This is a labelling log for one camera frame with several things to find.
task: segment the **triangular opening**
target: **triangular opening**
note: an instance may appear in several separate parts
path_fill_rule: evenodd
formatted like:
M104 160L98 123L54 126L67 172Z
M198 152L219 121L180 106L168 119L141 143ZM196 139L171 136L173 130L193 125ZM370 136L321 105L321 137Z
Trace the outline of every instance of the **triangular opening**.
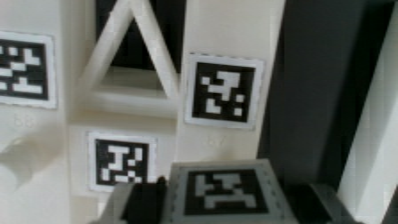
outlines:
M186 2L187 0L150 0L162 30L168 50L178 73L182 71ZM97 35L102 36L116 0L97 0ZM102 80L104 86L141 88L164 93L138 20L134 19L116 52L113 65Z

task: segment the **white surface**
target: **white surface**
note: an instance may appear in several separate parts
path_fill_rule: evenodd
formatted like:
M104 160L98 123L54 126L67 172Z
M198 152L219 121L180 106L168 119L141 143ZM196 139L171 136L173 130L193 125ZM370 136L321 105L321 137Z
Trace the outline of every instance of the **white surface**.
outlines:
M257 158L283 9L283 0L187 1L182 74L182 93L186 94L178 104L178 161ZM266 61L260 104L257 116L251 117L257 124L253 130L186 123L191 53Z
M340 185L353 215L381 224L398 185L398 6L383 46L363 117Z
M0 150L17 138L31 139L43 149L42 169L13 194L0 197L0 223L72 224L67 143L68 75L63 26L63 0L4 0L0 31L52 36L58 71L58 109L0 105Z

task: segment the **white frame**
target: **white frame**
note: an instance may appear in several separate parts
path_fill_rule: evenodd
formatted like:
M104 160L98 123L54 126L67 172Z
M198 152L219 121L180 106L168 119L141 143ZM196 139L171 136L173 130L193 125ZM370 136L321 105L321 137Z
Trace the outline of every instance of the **white frame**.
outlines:
M157 138L150 136L130 136L116 133L90 132L88 147L90 147L90 189L100 192L113 192L114 186L97 184L97 139L123 141L132 143L150 144L148 154L148 182L157 182Z
M114 100L114 90L111 92L104 91L102 80L107 75L107 70L113 64L113 59L134 19L138 21L143 33L146 48L164 87L164 93L159 90L143 91L136 87L123 88L127 91L118 90L116 92L123 100ZM102 111L141 115L146 115L150 112L159 117L173 118L177 116L178 98L178 72L173 64L150 0L118 0L84 74L79 80L81 104L86 108Z
M0 39L22 41L27 43L45 44L47 51L47 85L49 85L49 100L29 99L20 97L0 96L0 103L10 105L42 107L47 109L58 108L58 84L56 84L56 47L54 38L47 35L27 34L0 31Z
M266 74L266 62L258 59L234 58L226 56L207 55L193 53L189 56L189 78L187 78L187 109L186 109L186 122L189 124L209 125L226 128L255 129L257 126L257 115L258 115L258 102L260 102L260 91ZM194 107L194 91L196 91L196 70L198 63L212 63L219 65L244 66L255 68L255 79L253 79L253 93L251 93L251 105L250 105L250 116L248 122L212 120L207 118L193 117Z

